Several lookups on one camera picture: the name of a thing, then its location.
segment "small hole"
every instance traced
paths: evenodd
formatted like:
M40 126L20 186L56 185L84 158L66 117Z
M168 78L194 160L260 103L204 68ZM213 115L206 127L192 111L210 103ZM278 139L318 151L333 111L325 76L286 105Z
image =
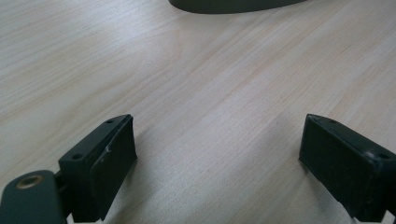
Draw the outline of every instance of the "small hole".
M73 160L78 160L78 159L81 159L81 157L82 157L82 154L76 154L76 155L74 155L74 156L72 157L72 159L73 159Z
M42 175L28 176L18 182L17 189L29 189L39 184L43 179L44 177Z
M378 154L378 156L379 156L380 158L384 159L384 160L389 159L389 156L388 156L388 155L385 155L385 154Z

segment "screw hole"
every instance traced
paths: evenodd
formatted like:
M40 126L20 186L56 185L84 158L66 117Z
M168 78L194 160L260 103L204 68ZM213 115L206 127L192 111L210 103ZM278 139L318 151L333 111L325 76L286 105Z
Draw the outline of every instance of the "screw hole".
M29 189L38 185L43 179L42 175L30 175L18 182L17 189Z
M380 158L384 159L384 160L389 159L389 156L388 156L388 155L385 155L385 154L378 154L378 156L379 156Z
M81 158L82 158L82 154L76 154L76 155L73 155L73 157L72 157L73 160L78 160Z

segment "dark object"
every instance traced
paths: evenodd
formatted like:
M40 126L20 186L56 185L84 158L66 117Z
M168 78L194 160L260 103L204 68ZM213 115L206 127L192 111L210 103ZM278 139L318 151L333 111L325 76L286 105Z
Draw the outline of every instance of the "dark object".
M343 124L307 115L300 160L351 217L396 214L396 155Z
M59 159L61 171L36 171L11 181L3 192L0 223L61 224L106 217L137 159L133 118L110 119Z
M179 9L200 14L230 14L259 11L303 2L305 0L169 0Z

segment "mounting hole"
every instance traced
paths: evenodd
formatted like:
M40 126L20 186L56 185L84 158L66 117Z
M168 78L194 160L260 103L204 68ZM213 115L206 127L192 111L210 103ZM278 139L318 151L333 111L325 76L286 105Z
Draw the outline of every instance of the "mounting hole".
M73 157L72 157L72 159L73 160L78 160L78 159L81 159L82 158L82 154L75 154L75 155L73 155Z
M20 180L20 182L18 182L17 189L32 188L32 187L38 185L39 183L41 183L41 181L43 181L43 179L44 179L44 176L42 176L42 175L30 175L30 176L25 177L24 179Z
M389 159L389 156L388 156L388 155L385 155L385 154L378 154L378 156L379 156L381 159L384 159L384 160Z

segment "dark green plastic part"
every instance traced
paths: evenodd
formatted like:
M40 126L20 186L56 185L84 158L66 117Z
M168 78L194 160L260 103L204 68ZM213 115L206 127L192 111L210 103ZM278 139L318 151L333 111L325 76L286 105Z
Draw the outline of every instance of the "dark green plastic part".
M380 222L394 213L396 155L343 124L307 115L300 160L351 217Z
M19 189L18 183L39 180ZM11 181L3 192L0 223L64 224L64 214L55 176L51 171L35 171Z
M305 0L169 0L181 10L200 14L230 14L265 10Z

